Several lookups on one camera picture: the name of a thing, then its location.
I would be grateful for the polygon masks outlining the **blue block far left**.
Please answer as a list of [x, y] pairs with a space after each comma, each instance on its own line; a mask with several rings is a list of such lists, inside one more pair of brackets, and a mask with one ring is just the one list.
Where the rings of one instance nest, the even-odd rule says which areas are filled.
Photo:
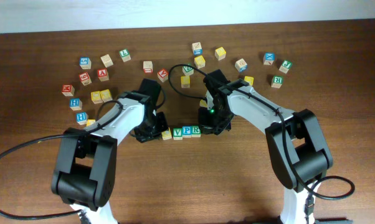
[[84, 70], [89, 70], [92, 67], [92, 62], [88, 57], [80, 57], [79, 65]]

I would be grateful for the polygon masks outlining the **blue h block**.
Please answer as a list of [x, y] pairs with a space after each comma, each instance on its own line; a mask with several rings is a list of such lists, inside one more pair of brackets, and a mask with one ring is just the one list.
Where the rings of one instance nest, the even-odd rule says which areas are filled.
[[69, 107], [73, 111], [82, 110], [82, 101], [79, 98], [72, 98], [70, 99]]
[[76, 114], [76, 121], [79, 125], [87, 124], [88, 115], [86, 112], [81, 112]]

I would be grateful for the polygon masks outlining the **green V block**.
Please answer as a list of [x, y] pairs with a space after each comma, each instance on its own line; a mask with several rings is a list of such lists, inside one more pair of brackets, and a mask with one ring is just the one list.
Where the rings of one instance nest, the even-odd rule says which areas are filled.
[[182, 140], [183, 139], [183, 129], [182, 128], [174, 128], [173, 129], [173, 139], [174, 140]]

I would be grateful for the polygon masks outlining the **red nine block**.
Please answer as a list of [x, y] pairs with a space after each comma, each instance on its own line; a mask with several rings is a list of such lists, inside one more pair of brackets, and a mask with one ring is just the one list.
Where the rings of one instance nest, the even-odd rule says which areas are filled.
[[87, 86], [92, 83], [90, 75], [87, 72], [79, 74], [78, 77], [83, 86]]

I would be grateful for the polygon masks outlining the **green L block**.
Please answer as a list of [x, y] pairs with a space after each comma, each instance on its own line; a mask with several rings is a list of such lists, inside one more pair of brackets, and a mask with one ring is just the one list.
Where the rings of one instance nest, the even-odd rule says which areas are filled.
[[120, 54], [120, 57], [121, 57], [123, 62], [127, 62], [127, 61], [131, 60], [131, 55], [130, 55], [128, 49], [123, 49], [123, 50], [119, 51], [119, 54]]

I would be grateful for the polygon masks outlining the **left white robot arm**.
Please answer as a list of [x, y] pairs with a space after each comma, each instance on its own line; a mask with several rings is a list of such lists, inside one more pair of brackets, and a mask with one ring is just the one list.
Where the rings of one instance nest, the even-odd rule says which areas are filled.
[[134, 132], [139, 142], [159, 139], [168, 129], [157, 112], [161, 85], [143, 79], [140, 88], [113, 100], [113, 108], [85, 129], [67, 129], [60, 142], [51, 190], [82, 223], [116, 223], [109, 199], [115, 184], [117, 147]]

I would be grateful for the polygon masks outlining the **yellow G block pair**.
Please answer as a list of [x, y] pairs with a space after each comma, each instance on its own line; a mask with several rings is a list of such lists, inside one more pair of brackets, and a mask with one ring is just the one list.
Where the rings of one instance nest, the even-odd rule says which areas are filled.
[[108, 102], [113, 99], [112, 94], [109, 89], [100, 91], [100, 96], [103, 102]]

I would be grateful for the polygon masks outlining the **blue P block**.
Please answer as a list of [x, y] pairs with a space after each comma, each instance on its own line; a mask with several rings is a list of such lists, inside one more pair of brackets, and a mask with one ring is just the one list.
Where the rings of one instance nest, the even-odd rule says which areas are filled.
[[192, 126], [183, 126], [182, 129], [182, 135], [184, 138], [192, 137]]

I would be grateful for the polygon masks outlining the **green r block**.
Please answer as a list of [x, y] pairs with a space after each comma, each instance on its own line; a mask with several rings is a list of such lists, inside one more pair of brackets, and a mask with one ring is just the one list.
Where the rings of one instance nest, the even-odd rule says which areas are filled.
[[274, 76], [271, 81], [272, 88], [280, 88], [283, 85], [283, 77], [281, 76]]
[[201, 130], [199, 126], [191, 126], [192, 127], [192, 137], [199, 138], [201, 137]]

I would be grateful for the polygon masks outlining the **yellow C block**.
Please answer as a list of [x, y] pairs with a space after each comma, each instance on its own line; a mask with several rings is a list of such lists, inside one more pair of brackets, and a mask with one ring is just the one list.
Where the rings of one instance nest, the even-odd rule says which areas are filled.
[[170, 128], [168, 128], [167, 130], [163, 131], [161, 133], [161, 137], [162, 137], [162, 139], [164, 141], [168, 140], [168, 139], [171, 139], [173, 136], [172, 136], [172, 132], [171, 132]]

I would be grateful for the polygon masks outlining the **green Z block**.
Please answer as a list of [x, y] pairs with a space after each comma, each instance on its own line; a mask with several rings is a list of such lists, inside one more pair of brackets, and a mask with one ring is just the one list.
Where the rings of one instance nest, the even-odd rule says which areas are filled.
[[183, 74], [185, 76], [188, 77], [188, 76], [192, 75], [193, 73], [194, 73], [194, 69], [192, 68], [190, 63], [183, 66]]

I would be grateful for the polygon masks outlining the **yellow O block pair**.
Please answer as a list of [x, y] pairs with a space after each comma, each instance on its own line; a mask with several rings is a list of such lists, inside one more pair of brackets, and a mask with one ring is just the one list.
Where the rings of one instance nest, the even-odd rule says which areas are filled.
[[90, 95], [91, 95], [91, 100], [94, 104], [103, 103], [100, 91], [93, 91], [90, 93]]

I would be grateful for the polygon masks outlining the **red M block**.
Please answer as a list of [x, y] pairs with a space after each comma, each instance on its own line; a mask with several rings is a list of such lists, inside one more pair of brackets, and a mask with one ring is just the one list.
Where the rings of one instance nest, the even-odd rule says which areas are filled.
[[74, 96], [75, 88], [72, 85], [62, 85], [61, 92], [65, 96]]

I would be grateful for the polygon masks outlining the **plain block right centre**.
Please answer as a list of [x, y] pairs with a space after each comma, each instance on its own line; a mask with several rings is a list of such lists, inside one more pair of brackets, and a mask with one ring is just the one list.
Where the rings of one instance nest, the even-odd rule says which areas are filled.
[[243, 58], [237, 60], [235, 62], [235, 68], [237, 69], [237, 71], [239, 73], [243, 72], [244, 70], [247, 69], [247, 63], [246, 63], [246, 61]]

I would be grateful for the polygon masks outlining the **green J block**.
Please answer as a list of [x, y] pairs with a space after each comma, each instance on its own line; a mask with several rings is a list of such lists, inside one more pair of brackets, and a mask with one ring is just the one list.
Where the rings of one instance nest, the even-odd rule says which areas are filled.
[[293, 64], [290, 61], [284, 60], [279, 68], [279, 71], [284, 74], [287, 74], [289, 69], [291, 69], [292, 65]]

